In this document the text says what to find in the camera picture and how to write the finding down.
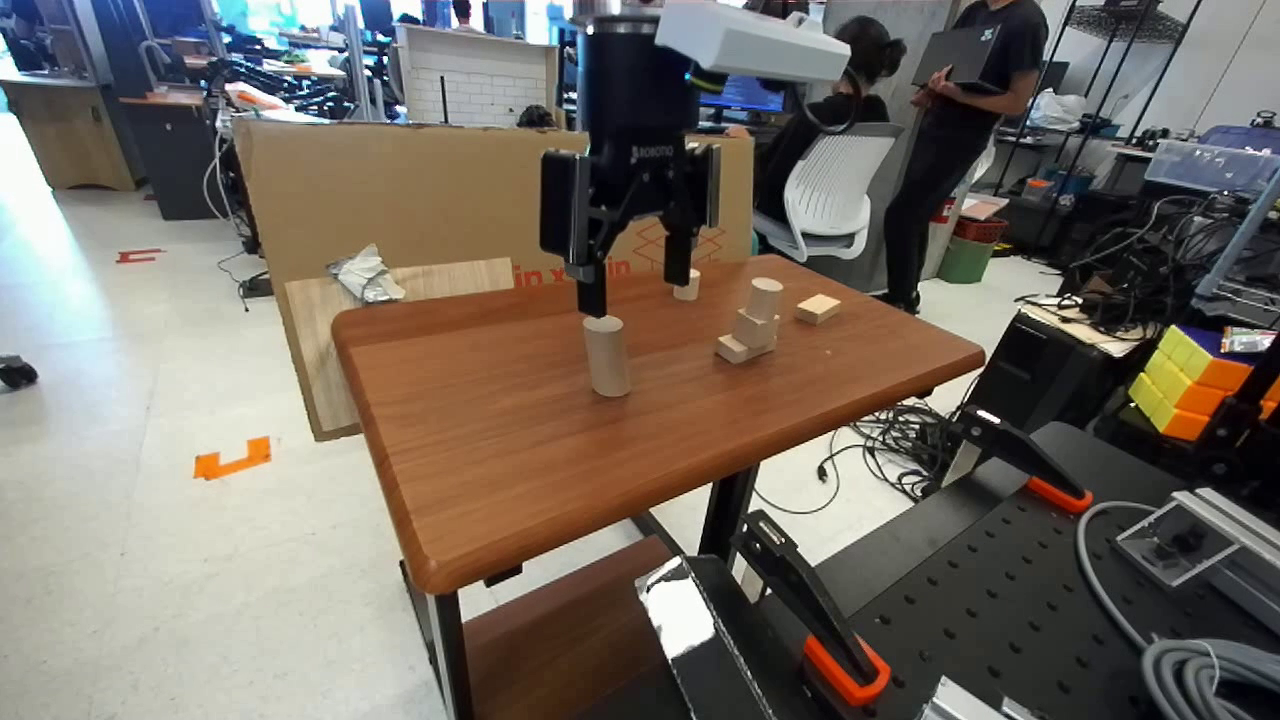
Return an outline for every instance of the black shirt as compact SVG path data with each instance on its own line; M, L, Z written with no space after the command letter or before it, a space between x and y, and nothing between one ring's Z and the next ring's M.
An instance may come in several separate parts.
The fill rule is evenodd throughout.
M793 167L822 136L842 136L854 125L887 119L881 96L824 96L822 103L795 106L771 136L757 141L757 211L785 218L785 187Z
M953 28L993 28L997 48L986 68L993 96L1009 90L1011 76L1044 68L1048 24L1037 0L1011 0L1009 8L990 8L986 0L970 4ZM929 125L993 133L1002 117L932 96Z

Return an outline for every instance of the orange handle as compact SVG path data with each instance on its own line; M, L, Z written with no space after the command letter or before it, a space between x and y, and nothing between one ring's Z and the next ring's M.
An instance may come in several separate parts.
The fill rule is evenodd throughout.
M1027 478L1027 497L1037 497L1042 502L1048 502L1055 510L1069 510L1069 517L1083 517L1092 509L1092 493L1072 497L1072 493L1048 484L1044 475Z
M873 662L873 679L862 685L845 670L845 662L817 638L817 634L803 634L803 658L809 667L854 709L867 709L884 697L887 679L891 679L891 667L884 662L881 653L873 653L873 645L858 638Z

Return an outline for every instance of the orange tape marker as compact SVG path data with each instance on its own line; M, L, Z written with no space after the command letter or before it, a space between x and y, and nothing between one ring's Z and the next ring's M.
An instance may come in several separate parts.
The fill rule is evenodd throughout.
M250 469L259 469L271 461L271 441L270 436L258 436L250 441L245 455L241 461L229 461L222 452L210 452L210 455L197 455L197 478L224 478L224 475L237 475L237 473L250 473Z

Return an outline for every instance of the shelf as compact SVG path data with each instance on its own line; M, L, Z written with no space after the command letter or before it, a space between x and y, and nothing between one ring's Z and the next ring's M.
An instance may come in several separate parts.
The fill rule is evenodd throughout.
M671 553L649 536L465 626L477 717L582 717L665 667L635 574Z

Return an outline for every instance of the cardboard box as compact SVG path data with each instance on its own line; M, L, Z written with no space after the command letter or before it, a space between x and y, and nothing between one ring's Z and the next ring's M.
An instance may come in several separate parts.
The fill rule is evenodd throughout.
M695 240L695 263L742 263L754 256L754 141L718 136L714 214ZM326 278L326 266L365 243L387 266L434 266L462 258L512 258L512 285L564 285L561 256L539 253L539 155L585 151L577 133L480 133L480 127L396 127L396 125L270 125L241 119L237 151L250 180L265 258L277 289ZM610 272L660 272L665 229L635 218L614 249ZM316 307L305 291L277 291L287 351L316 436L353 430L326 419L342 375L316 375Z

